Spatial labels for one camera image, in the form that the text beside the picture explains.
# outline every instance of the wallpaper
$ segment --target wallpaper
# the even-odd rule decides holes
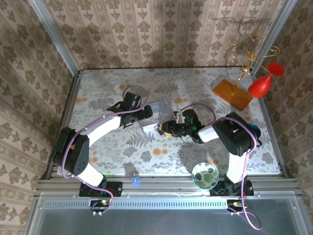
[[[22,234],[71,74],[26,0],[0,0],[0,234]]]
[[[79,69],[227,63],[229,40],[265,36],[282,0],[43,0]]]
[[[289,174],[298,179],[313,222],[312,19],[313,1],[299,0],[275,42],[282,49],[276,61],[286,74],[273,77],[265,101]]]

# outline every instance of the gold candle holder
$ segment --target gold candle holder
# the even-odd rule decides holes
[[[257,55],[258,50],[260,49],[260,46],[263,42],[263,38],[260,35],[253,34],[250,36],[250,40],[252,43],[258,43],[256,49],[254,51],[249,51],[246,47],[246,44],[244,41],[239,38],[239,37],[232,37],[230,39],[230,43],[234,46],[237,47],[240,43],[242,43],[245,53],[238,53],[236,51],[230,51],[226,54],[226,57],[230,59],[230,62],[234,65],[236,61],[238,61],[238,56],[243,56],[247,59],[247,61],[243,64],[243,73],[241,76],[237,79],[235,85],[231,84],[230,82],[223,80],[220,82],[214,89],[213,92],[217,94],[219,97],[242,111],[253,99],[253,97],[245,92],[244,90],[240,89],[237,87],[238,83],[242,80],[245,74],[252,75],[255,72],[255,68],[252,67],[252,63],[255,62],[258,64],[261,68],[265,69],[268,71],[266,68],[264,68],[261,64],[259,64],[258,59],[259,58],[266,58],[266,57],[273,57],[277,56],[281,53],[281,49],[276,46],[271,46],[269,51],[269,55],[265,56],[260,56]]]

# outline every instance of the red funnel vase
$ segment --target red funnel vase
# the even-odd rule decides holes
[[[249,87],[249,93],[255,98],[262,98],[269,91],[271,86],[271,77],[283,76],[285,74],[285,69],[282,65],[272,62],[268,65],[268,70],[270,72],[269,76],[259,77],[256,79]]]
[[[272,84],[270,79],[272,76],[273,75],[270,74],[269,76],[259,77],[256,79],[248,89],[250,95],[252,95],[254,98],[262,98],[265,96]]]

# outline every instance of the bowl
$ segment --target bowl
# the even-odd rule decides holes
[[[209,190],[219,181],[219,171],[210,163],[199,163],[192,169],[191,178],[196,186]]]

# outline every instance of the floral tablecloth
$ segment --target floral tablecloth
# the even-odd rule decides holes
[[[240,76],[240,68],[185,68],[185,69],[125,69],[85,70],[70,127],[80,129],[122,101],[122,92],[129,85],[140,85],[148,90],[149,103],[169,100],[173,110],[200,102],[209,105],[217,118],[231,111],[237,112],[248,123],[262,131],[262,147],[250,155],[248,174],[279,174],[280,170],[257,99],[242,111],[213,94],[212,89],[223,79],[233,83]],[[239,87],[247,90],[251,78],[245,76]],[[139,88],[130,91],[144,97]],[[194,106],[202,123],[213,120],[202,106]],[[228,151],[220,140],[199,145],[191,139],[162,137],[157,132],[144,133],[138,123],[119,128],[98,140],[90,149],[89,162],[103,174],[125,174],[137,170],[148,175],[184,175],[200,162],[217,165],[221,174],[228,168]]]

